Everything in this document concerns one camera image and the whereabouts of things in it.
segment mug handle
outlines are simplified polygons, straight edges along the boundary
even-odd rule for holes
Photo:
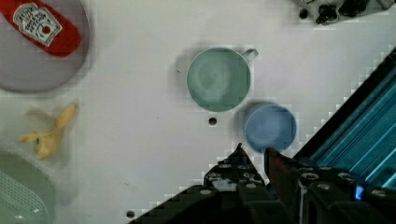
[[[242,54],[242,57],[250,63],[253,59],[255,59],[259,55],[259,52],[256,49],[248,49],[245,53]]]

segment small blue cup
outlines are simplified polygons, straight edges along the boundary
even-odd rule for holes
[[[296,120],[280,105],[259,104],[247,111],[245,136],[251,147],[259,152],[273,147],[285,150],[294,141]]]

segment ketchup bottle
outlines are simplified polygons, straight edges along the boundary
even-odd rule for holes
[[[77,27],[39,0],[0,0],[0,12],[17,31],[50,55],[66,57],[81,42]]]

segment white tabletop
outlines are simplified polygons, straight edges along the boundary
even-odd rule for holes
[[[6,146],[57,183],[55,224],[126,223],[202,183],[239,142],[263,174],[238,119],[246,105],[272,101],[297,118],[293,156],[396,45],[396,8],[318,26],[299,21],[290,0],[84,0],[92,45],[80,74],[61,88],[23,95],[0,91]],[[209,113],[188,95],[185,76],[201,50],[255,48],[252,88],[237,108]],[[23,113],[79,103],[61,150],[36,161],[33,146],[14,141]],[[218,124],[210,127],[208,119]]]

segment ketchup label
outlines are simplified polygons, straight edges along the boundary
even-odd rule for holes
[[[14,23],[21,33],[49,47],[53,38],[62,31],[62,25],[44,7],[34,3],[20,5],[14,13]]]

